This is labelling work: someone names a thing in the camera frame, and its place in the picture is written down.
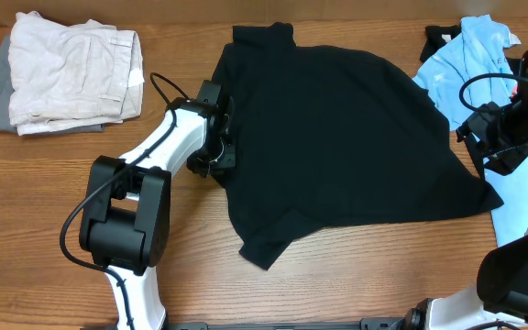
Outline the plain black t-shirt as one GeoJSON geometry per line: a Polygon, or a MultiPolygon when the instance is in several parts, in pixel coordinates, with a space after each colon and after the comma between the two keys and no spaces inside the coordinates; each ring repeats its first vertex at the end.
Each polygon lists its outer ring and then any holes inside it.
{"type": "Polygon", "coordinates": [[[427,92],[372,53],[300,47],[289,24],[233,29],[213,79],[233,101],[236,166],[217,177],[243,245],[268,269],[325,227],[439,221],[501,206],[449,146],[427,92]]]}

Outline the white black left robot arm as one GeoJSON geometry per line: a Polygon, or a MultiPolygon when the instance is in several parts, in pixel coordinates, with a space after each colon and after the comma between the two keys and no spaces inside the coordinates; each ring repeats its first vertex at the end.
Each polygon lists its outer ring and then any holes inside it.
{"type": "Polygon", "coordinates": [[[93,162],[79,244],[112,285],[117,328],[167,328],[156,267],[170,233],[171,182],[182,167],[202,177],[235,167],[233,110],[222,86],[205,81],[196,97],[171,101],[136,148],[93,162]]]}

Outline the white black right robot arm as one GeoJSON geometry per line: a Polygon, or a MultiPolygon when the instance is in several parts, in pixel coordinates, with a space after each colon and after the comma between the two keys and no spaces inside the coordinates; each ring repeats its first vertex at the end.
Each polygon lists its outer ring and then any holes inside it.
{"type": "Polygon", "coordinates": [[[455,38],[416,75],[504,205],[492,214],[497,247],[482,261],[475,285],[421,302],[403,329],[528,325],[528,50],[510,60],[504,47],[455,38]]]}

